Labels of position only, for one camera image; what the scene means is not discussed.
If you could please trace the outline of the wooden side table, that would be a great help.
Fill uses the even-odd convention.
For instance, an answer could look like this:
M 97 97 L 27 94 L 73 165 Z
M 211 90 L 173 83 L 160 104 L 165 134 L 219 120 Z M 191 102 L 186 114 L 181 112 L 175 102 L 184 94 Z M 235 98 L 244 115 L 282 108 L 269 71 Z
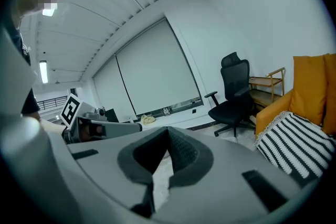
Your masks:
M 250 96 L 255 110 L 260 112 L 285 95 L 285 67 L 266 74 L 265 77 L 250 77 Z

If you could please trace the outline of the orange sofa with striped blanket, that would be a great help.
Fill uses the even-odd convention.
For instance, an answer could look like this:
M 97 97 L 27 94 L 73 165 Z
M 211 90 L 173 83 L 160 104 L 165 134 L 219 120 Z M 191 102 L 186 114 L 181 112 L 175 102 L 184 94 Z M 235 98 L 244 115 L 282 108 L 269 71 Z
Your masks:
M 336 140 L 322 128 L 283 111 L 258 135 L 256 148 L 300 187 L 319 179 L 336 153 Z

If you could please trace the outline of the yellow cloth bag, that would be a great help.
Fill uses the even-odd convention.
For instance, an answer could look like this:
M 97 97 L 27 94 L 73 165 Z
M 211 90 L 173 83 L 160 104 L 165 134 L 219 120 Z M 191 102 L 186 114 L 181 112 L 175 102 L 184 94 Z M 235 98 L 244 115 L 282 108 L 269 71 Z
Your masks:
M 145 115 L 143 114 L 141 116 L 141 124 L 142 125 L 149 125 L 149 124 L 152 124 L 153 122 L 156 121 L 156 118 L 151 116 L 151 115 Z

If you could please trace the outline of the large orange sofa pillow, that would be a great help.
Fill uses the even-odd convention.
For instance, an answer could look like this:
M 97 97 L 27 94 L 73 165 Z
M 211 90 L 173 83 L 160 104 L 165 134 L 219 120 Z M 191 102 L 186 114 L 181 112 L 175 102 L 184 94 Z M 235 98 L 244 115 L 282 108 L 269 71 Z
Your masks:
M 327 78 L 326 114 L 323 120 L 323 131 L 327 135 L 336 135 L 336 54 L 324 57 Z
M 294 56 L 293 89 L 289 111 L 319 125 L 327 97 L 324 55 Z

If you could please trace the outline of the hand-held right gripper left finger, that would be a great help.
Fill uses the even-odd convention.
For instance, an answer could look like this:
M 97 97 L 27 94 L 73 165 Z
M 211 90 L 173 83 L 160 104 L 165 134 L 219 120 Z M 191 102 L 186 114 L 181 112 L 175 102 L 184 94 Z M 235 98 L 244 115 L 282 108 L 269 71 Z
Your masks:
M 145 218 L 155 213 L 152 176 L 167 151 L 168 139 L 167 128 L 161 127 L 125 146 L 118 154 L 118 165 L 125 177 L 146 187 L 142 201 L 131 208 L 131 211 Z

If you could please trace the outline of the black office chair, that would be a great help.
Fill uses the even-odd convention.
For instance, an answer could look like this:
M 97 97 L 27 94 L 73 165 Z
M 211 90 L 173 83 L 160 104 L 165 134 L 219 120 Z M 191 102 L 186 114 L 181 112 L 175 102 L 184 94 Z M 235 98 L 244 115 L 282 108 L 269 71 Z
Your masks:
M 216 122 L 225 124 L 214 132 L 216 137 L 220 132 L 233 129 L 236 137 L 237 128 L 255 130 L 255 124 L 250 119 L 254 101 L 250 96 L 249 88 L 250 65 L 248 60 L 240 59 L 236 52 L 225 56 L 221 60 L 220 73 L 224 82 L 226 101 L 219 103 L 215 97 L 216 91 L 206 94 L 205 98 L 212 98 L 215 107 L 208 115 Z

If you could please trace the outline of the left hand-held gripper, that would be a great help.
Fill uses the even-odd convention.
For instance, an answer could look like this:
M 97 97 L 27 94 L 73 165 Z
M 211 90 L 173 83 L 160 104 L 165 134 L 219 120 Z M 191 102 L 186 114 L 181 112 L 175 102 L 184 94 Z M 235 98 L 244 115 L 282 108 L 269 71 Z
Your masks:
M 66 126 L 62 135 L 67 143 L 81 143 L 81 126 L 88 126 L 91 121 L 105 121 L 105 111 L 95 108 L 84 102 L 74 94 L 70 94 L 60 114 L 63 124 Z M 142 131 L 139 123 L 112 123 L 103 124 L 103 135 L 106 137 L 121 137 Z

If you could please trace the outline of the white roller blind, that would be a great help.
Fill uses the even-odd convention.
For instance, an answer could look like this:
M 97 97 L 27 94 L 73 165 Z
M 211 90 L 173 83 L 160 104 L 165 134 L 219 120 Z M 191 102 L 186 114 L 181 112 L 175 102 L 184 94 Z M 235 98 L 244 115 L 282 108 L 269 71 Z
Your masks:
M 121 75 L 137 115 L 200 97 L 169 24 L 163 20 L 118 54 Z

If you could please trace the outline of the black flat panel screen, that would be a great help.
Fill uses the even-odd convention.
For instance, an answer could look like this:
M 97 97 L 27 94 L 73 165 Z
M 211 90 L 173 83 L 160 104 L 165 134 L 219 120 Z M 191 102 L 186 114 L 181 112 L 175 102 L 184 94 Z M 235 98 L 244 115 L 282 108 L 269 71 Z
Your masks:
M 109 109 L 105 111 L 105 116 L 108 122 L 119 123 L 114 109 Z

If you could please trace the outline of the ceiling tube light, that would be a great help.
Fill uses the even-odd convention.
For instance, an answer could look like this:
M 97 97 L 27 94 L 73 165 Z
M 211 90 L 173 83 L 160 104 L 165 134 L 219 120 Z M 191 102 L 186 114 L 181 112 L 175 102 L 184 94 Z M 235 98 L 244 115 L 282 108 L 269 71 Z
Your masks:
M 57 3 L 51 3 L 49 6 L 43 9 L 42 15 L 51 17 L 57 9 Z
M 42 60 L 39 62 L 40 76 L 43 84 L 48 83 L 48 73 L 47 73 L 47 61 Z

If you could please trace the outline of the person's black shirt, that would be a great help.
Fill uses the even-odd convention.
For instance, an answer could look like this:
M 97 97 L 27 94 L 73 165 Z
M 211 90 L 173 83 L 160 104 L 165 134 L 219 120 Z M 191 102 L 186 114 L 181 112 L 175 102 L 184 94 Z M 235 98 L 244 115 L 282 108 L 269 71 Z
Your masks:
M 12 15 L 13 27 L 10 30 L 10 37 L 16 49 L 19 51 L 19 53 L 24 58 L 24 60 L 28 63 L 28 65 L 31 67 L 29 48 L 24 45 L 23 38 L 19 30 L 22 19 L 23 19 L 23 16 Z M 39 106 L 34 96 L 33 89 L 30 89 L 30 92 L 22 108 L 21 114 L 23 116 L 34 118 L 37 121 L 40 121 L 41 119 L 39 115 Z

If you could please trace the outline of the black metal railing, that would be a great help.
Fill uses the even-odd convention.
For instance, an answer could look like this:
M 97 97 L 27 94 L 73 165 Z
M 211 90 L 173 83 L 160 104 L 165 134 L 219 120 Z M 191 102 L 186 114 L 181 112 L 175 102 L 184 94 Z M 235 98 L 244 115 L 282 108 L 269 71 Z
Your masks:
M 38 101 L 37 104 L 40 110 L 42 111 L 43 110 L 54 110 L 54 109 L 57 109 L 58 107 L 64 106 L 67 102 L 67 98 L 68 98 L 67 96 L 61 96 L 57 98 Z

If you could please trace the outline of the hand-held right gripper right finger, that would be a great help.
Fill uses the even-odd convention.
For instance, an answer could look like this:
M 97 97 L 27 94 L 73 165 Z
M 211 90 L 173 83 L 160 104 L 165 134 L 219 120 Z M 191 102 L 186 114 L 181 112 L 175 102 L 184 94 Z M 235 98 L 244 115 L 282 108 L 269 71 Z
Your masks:
M 199 140 L 173 128 L 167 128 L 167 150 L 172 160 L 173 176 L 169 187 L 186 187 L 198 183 L 212 168 L 214 155 Z

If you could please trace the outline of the person's left forearm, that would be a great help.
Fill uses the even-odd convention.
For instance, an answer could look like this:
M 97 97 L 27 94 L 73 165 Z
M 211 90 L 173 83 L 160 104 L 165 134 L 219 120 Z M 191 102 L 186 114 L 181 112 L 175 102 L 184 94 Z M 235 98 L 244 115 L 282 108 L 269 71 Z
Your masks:
M 45 119 L 40 119 L 39 122 L 49 138 L 59 137 L 62 140 L 64 139 L 64 132 L 67 129 L 65 125 L 51 123 Z

